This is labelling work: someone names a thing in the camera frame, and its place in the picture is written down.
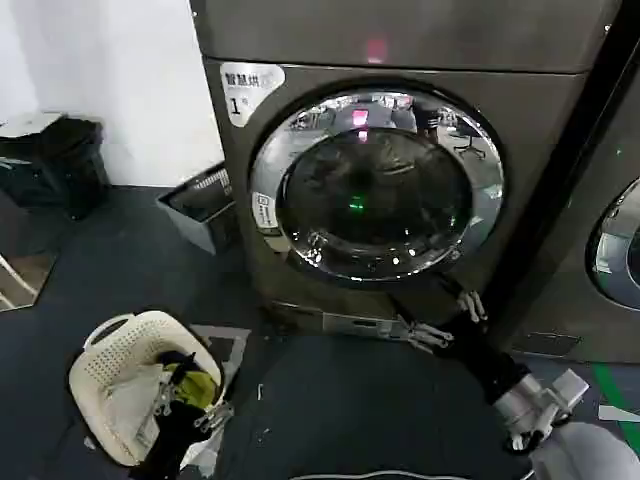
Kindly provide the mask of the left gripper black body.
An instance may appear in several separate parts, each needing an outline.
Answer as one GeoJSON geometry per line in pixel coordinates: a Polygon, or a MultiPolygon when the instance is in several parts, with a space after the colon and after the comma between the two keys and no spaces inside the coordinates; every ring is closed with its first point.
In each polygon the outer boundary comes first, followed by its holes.
{"type": "Polygon", "coordinates": [[[169,415],[155,417],[159,434],[141,463],[141,478],[176,479],[188,448],[207,440],[209,433],[195,422],[204,416],[203,410],[172,410],[169,415]]]}

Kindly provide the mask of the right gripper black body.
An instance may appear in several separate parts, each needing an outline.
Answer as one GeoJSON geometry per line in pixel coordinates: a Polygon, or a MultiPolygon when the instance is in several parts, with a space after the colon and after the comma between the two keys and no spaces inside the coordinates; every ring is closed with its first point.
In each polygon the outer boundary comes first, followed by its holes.
{"type": "Polygon", "coordinates": [[[453,318],[438,326],[451,334],[447,347],[436,347],[435,355],[459,361],[480,384],[485,400],[495,403],[531,373],[524,364],[493,345],[479,323],[453,318]]]}

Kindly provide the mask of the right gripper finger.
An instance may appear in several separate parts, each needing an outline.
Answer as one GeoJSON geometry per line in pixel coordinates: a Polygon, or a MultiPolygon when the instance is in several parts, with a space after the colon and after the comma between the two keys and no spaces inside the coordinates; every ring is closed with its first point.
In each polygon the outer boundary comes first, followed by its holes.
{"type": "Polygon", "coordinates": [[[429,324],[419,322],[413,314],[393,295],[389,294],[388,299],[393,306],[396,316],[403,325],[402,339],[418,350],[433,353],[435,350],[445,350],[449,348],[454,336],[429,324]]]}
{"type": "Polygon", "coordinates": [[[438,279],[443,288],[454,297],[460,309],[467,312],[474,323],[488,320],[488,314],[477,291],[465,289],[457,280],[449,276],[439,276],[438,279]]]}

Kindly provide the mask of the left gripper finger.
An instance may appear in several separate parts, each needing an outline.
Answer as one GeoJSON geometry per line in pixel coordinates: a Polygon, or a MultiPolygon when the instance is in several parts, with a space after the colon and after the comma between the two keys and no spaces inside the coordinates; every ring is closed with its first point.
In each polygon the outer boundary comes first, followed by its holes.
{"type": "Polygon", "coordinates": [[[174,377],[174,372],[168,372],[168,377],[160,383],[153,406],[154,416],[169,416],[171,414],[171,403],[175,399],[176,388],[174,377]]]}
{"type": "Polygon", "coordinates": [[[205,414],[194,421],[194,427],[201,432],[216,430],[234,415],[234,406],[228,401],[222,401],[207,410],[205,414]]]}

